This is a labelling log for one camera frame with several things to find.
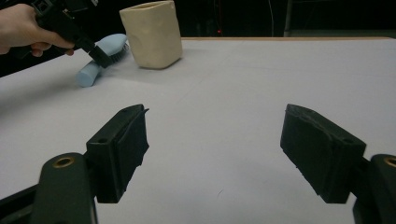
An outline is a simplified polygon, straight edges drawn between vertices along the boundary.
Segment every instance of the beige ceramic cup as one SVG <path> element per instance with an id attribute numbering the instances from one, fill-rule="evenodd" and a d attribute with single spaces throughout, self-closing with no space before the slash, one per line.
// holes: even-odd
<path id="1" fill-rule="evenodd" d="M 122 24 L 136 63 L 162 69 L 182 54 L 174 1 L 158 1 L 120 11 Z"/>

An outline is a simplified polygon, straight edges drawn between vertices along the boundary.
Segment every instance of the blue foam object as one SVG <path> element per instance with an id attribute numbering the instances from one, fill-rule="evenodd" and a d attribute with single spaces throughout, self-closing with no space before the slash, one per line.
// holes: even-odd
<path id="1" fill-rule="evenodd" d="M 126 50 L 127 36 L 124 34 L 114 34 L 108 35 L 101 39 L 97 46 L 102 49 L 102 51 L 110 56 L 113 63 L 116 63 L 120 57 L 119 53 Z M 90 87 L 96 80 L 98 74 L 103 70 L 103 68 L 97 64 L 94 60 L 90 61 L 76 74 L 76 80 L 80 87 Z"/>

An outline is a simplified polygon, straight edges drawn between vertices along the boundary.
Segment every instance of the human hand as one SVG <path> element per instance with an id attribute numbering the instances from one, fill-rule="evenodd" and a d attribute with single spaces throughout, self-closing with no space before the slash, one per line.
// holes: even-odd
<path id="1" fill-rule="evenodd" d="M 34 8 L 17 4 L 0 10 L 0 54 L 8 53 L 12 47 L 29 45 L 36 57 L 40 57 L 52 45 L 68 49 L 67 55 L 74 53 L 73 43 L 38 26 Z"/>

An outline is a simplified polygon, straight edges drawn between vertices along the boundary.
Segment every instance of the white table surface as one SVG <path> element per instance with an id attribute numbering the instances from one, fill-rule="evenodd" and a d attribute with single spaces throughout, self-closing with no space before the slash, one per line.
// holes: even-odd
<path id="1" fill-rule="evenodd" d="M 279 146 L 287 104 L 316 110 L 395 154 L 396 40 L 183 41 L 164 70 L 131 53 L 80 88 L 82 50 L 0 78 L 0 198 L 85 143 L 119 110 L 143 104 L 150 148 L 99 223 L 354 223 L 326 204 Z"/>

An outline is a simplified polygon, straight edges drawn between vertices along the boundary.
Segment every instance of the dark background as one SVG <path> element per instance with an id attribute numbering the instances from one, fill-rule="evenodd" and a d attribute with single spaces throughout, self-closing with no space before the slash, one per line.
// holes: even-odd
<path id="1" fill-rule="evenodd" d="M 3 0 L 2 7 L 31 0 Z M 119 11 L 149 0 L 99 0 L 97 7 L 75 13 L 76 23 L 93 41 L 125 33 Z M 175 0 L 182 36 L 283 36 L 288 0 Z M 392 0 L 293 0 L 291 30 L 396 30 Z M 18 60 L 0 55 L 0 77 L 60 56 Z"/>

